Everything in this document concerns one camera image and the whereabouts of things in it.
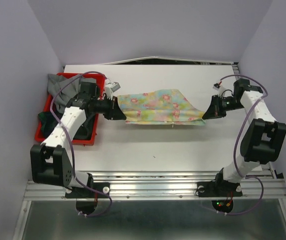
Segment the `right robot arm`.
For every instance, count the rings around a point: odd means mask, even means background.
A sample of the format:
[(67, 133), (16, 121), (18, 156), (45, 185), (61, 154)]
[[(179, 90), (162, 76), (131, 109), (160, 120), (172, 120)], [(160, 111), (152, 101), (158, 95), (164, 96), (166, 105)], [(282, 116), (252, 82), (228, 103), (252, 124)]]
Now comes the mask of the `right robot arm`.
[(260, 165), (275, 162), (286, 136), (286, 124), (281, 123), (270, 113), (264, 99), (268, 96), (266, 88), (253, 79), (241, 76), (233, 84), (230, 96), (222, 87), (222, 82), (214, 84), (218, 91), (213, 95), (204, 120), (220, 119), (228, 111), (244, 109), (246, 116), (237, 135), (233, 150), (233, 162), (217, 174), (213, 191), (224, 195), (231, 185), (241, 182), (246, 175)]

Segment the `floral pastel skirt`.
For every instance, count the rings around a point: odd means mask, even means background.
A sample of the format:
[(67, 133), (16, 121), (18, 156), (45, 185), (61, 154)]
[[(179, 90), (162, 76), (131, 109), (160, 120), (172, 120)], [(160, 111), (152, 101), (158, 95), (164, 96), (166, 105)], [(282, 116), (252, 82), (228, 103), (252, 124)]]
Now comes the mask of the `floral pastel skirt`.
[(177, 89), (125, 94), (117, 97), (127, 124), (203, 126), (204, 112), (196, 109)]

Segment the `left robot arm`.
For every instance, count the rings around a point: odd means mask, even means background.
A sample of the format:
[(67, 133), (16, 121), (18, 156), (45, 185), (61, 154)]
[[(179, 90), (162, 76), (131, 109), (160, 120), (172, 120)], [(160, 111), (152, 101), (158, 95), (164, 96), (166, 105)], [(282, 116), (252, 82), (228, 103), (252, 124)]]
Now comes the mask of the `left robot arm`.
[(81, 125), (97, 114), (108, 120), (125, 120), (117, 97), (113, 94), (120, 89), (117, 82), (104, 86), (103, 98), (98, 87), (91, 82), (82, 82), (79, 92), (67, 103), (63, 116), (51, 134), (30, 150), (32, 179), (38, 184), (48, 184), (65, 188), (77, 188), (83, 197), (94, 192), (92, 174), (76, 171), (72, 139)]

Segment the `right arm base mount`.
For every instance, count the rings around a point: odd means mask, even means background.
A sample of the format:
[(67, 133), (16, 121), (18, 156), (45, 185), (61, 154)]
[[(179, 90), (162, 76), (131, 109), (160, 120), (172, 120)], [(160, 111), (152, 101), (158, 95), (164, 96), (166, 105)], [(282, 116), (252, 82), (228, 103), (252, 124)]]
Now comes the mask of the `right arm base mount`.
[(243, 196), (240, 184), (224, 180), (222, 173), (216, 174), (214, 180), (199, 181), (196, 184), (195, 194), (201, 198)]

